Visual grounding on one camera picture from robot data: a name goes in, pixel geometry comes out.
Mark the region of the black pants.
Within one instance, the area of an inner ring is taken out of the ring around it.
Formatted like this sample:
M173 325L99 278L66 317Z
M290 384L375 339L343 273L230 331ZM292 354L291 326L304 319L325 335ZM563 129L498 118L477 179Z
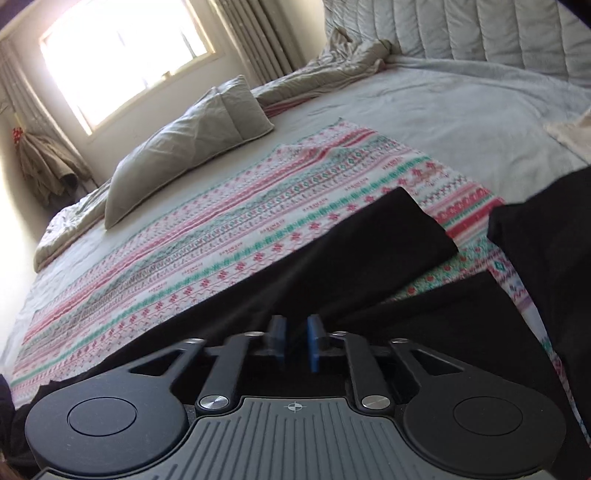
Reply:
M586 479L590 450L489 272L397 300L458 253L402 188L294 252L160 293L156 325L15 408L5 479Z

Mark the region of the red green patterned blanket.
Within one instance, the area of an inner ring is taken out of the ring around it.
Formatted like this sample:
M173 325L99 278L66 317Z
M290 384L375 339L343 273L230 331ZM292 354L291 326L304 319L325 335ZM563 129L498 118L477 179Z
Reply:
M308 317L370 343L407 337L549 396L590 445L589 400L505 253L502 204L460 172L339 120L198 194L104 257L40 314L1 375L5 441L50 392L187 338L222 344Z

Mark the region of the beige hanging coat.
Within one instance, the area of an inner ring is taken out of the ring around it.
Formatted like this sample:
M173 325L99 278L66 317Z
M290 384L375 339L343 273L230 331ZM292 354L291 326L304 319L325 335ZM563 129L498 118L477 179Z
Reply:
M57 198L74 198L92 174L79 156L51 137L20 127L12 130L21 172L34 197L43 207Z

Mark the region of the grey bed sheet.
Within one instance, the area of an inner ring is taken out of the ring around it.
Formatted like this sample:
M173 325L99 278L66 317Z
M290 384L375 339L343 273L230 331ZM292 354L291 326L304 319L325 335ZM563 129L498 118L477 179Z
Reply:
M273 132L190 171L111 229L96 225L35 278L11 334L1 370L13 376L26 335L56 297L141 229L182 203L245 171L277 146L339 120L376 130L520 201L584 161L546 126L580 116L587 89L541 74L485 62L401 60L396 66L312 99L273 119Z

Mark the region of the cream cloth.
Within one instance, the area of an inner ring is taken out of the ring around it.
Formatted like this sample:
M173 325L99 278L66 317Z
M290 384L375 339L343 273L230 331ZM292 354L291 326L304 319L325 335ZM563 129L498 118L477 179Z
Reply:
M545 131L587 164L591 163L591 110L571 122L552 123Z

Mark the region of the grey pillow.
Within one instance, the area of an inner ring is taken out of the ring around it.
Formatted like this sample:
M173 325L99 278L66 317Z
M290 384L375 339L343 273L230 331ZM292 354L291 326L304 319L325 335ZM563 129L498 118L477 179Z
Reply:
M242 75L211 88L118 163L106 199L105 227L112 228L186 172L271 131L273 123Z

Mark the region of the crumpled grey quilt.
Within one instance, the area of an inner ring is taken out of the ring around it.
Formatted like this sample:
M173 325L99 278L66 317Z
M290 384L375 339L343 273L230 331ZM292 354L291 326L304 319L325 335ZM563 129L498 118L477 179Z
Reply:
M353 39L345 28L332 30L317 58L282 78L252 89L263 109L307 101L378 73L391 53L383 39Z

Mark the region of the grey quilted headboard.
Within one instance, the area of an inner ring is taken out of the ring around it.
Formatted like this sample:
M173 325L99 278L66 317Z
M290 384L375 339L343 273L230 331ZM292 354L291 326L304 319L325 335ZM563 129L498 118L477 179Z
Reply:
M558 1L325 1L325 30L394 53L488 61L588 88L590 28Z

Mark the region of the beige curtain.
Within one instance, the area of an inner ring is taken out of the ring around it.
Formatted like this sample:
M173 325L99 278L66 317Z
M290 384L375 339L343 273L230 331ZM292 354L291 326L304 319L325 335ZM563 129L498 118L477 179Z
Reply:
M276 1L211 1L245 66L259 85L305 65L287 15Z

